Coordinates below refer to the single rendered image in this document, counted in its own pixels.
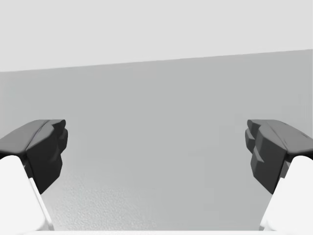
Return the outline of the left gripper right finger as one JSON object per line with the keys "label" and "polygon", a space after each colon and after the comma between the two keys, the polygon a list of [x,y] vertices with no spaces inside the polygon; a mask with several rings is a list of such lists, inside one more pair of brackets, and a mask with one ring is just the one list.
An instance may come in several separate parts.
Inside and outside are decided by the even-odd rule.
{"label": "left gripper right finger", "polygon": [[313,231],[313,138],[273,119],[249,119],[247,126],[253,176],[272,195],[261,228]]}

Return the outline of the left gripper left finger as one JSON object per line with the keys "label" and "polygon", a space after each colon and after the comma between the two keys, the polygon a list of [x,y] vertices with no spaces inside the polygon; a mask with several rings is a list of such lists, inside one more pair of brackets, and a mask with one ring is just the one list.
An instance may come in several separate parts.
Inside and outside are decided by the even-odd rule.
{"label": "left gripper left finger", "polygon": [[53,231],[41,195],[58,179],[64,119],[31,121],[0,139],[0,231]]}

